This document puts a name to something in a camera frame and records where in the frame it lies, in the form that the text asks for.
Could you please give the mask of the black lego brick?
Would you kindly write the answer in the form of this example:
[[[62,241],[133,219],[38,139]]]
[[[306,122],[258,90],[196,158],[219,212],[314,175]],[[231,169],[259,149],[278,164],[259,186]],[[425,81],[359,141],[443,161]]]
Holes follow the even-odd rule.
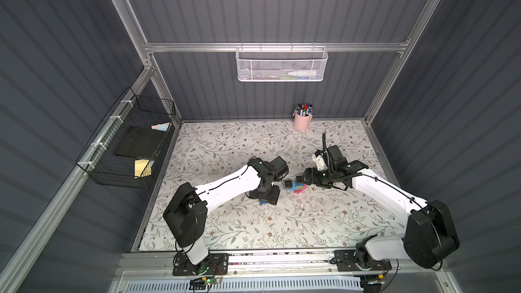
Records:
[[[291,180],[285,180],[284,181],[284,188],[286,190],[292,189],[293,188],[293,182]]]

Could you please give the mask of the pink lego brick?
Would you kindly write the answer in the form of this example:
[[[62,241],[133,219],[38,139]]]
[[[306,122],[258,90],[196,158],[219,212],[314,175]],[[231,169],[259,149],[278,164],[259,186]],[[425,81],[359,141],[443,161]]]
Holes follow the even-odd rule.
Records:
[[[306,190],[307,186],[306,184],[298,184],[294,187],[294,193],[295,194],[300,194],[302,193],[304,190]]]

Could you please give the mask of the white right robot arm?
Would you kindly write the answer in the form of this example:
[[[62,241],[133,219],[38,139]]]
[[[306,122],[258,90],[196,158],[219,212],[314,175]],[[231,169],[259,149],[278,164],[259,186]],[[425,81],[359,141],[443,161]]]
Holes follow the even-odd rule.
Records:
[[[359,191],[383,206],[404,225],[403,234],[388,237],[372,235],[355,246],[356,263],[362,270],[380,260],[412,260],[424,269],[433,269],[460,247],[449,207],[439,200],[427,201],[379,177],[371,169],[342,172],[307,168],[297,182],[317,187]]]

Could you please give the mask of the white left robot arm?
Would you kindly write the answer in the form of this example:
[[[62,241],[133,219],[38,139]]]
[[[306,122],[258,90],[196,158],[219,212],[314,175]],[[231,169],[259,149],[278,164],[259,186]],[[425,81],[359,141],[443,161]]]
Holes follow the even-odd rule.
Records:
[[[281,157],[272,161],[253,157],[238,171],[211,183],[196,187],[191,183],[182,184],[163,212],[181,254],[194,266],[204,264],[210,256],[202,239],[207,216],[242,194],[276,205],[280,188],[274,183],[288,172],[288,165]]]

